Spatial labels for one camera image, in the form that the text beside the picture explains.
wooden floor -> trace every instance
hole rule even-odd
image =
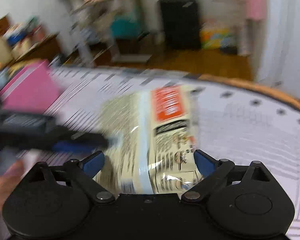
[[[150,61],[144,64],[111,64],[125,67],[158,68],[186,71],[193,74],[211,74],[227,78],[252,80],[248,57],[227,55],[215,50],[166,50],[162,46],[142,46],[139,53],[151,53]]]

human hand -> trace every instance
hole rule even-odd
[[[4,202],[21,181],[23,173],[23,161],[19,160],[11,165],[4,175],[0,176],[0,213]]]

